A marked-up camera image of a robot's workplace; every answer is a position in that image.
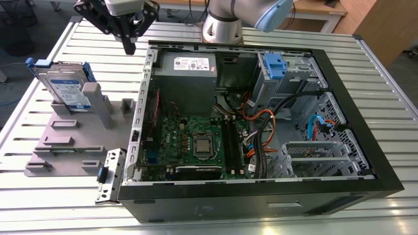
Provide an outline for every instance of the cpu socket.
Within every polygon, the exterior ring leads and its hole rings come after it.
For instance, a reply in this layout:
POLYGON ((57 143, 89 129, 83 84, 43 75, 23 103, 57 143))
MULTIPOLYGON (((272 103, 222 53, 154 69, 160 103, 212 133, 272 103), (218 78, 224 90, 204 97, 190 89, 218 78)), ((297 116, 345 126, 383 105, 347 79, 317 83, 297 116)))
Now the cpu socket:
POLYGON ((194 156, 206 161, 214 156, 213 135, 209 133, 198 133, 194 135, 194 156))

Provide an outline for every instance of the sticker label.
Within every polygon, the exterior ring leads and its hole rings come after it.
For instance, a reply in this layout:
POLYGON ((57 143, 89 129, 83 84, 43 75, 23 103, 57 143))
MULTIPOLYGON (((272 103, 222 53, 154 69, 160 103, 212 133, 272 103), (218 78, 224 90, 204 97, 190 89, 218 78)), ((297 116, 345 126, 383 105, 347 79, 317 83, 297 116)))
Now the sticker label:
POLYGON ((190 58, 177 57, 176 58, 176 70, 210 70, 210 59, 209 58, 190 58))
POLYGON ((82 84, 78 80, 51 80, 53 86, 66 105, 73 109, 89 109, 90 100, 83 95, 82 84))
POLYGON ((249 164, 249 171, 256 172, 256 165, 249 164))
POLYGON ((248 104, 254 107, 256 103, 252 100, 248 100, 248 104))

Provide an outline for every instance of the motherboard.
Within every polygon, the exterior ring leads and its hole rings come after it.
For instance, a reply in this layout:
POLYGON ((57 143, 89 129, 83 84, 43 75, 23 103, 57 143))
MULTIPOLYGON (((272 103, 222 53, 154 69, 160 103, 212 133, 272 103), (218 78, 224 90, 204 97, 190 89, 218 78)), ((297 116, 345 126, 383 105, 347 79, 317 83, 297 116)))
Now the motherboard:
POLYGON ((246 120, 166 117, 158 151, 145 152, 145 180, 248 179, 242 140, 246 120))

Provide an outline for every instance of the aluminum slotted table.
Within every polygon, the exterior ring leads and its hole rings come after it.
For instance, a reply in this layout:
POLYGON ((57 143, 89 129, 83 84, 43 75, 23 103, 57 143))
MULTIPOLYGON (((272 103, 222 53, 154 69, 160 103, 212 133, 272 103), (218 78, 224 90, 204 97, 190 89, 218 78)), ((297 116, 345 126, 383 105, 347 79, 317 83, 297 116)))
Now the aluminum slotted table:
MULTIPOLYGON (((87 21, 71 22, 49 59, 89 61, 112 100, 138 98, 149 40, 200 42, 198 27, 156 23, 134 56, 87 21)), ((53 97, 35 79, 0 133, 0 233, 412 234, 418 231, 418 112, 363 40, 351 35, 244 30, 246 44, 324 49, 405 190, 328 216, 140 224, 121 206, 95 206, 95 177, 25 176, 53 97)))

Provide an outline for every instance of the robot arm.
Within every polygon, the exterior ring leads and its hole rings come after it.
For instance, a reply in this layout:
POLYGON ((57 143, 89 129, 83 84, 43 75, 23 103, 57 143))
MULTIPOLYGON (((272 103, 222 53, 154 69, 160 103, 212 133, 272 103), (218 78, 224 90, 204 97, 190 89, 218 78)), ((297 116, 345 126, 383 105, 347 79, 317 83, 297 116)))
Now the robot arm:
POLYGON ((74 9, 105 34, 114 34, 126 54, 134 55, 137 39, 158 17, 160 4, 150 0, 79 0, 74 9), (138 11, 144 18, 134 23, 138 11))
POLYGON ((204 38, 212 43, 237 44, 242 40, 242 22, 260 31, 274 31, 293 8, 294 0, 212 0, 204 38))
MULTIPOLYGON (((258 30, 278 28, 293 8, 294 0, 212 0, 204 38, 212 43, 237 44, 242 41, 242 20, 258 30)), ((160 4, 150 0, 79 0, 78 13, 101 29, 114 34, 125 52, 136 53, 136 42, 158 17, 160 4), (144 18, 134 23, 136 13, 144 18)))

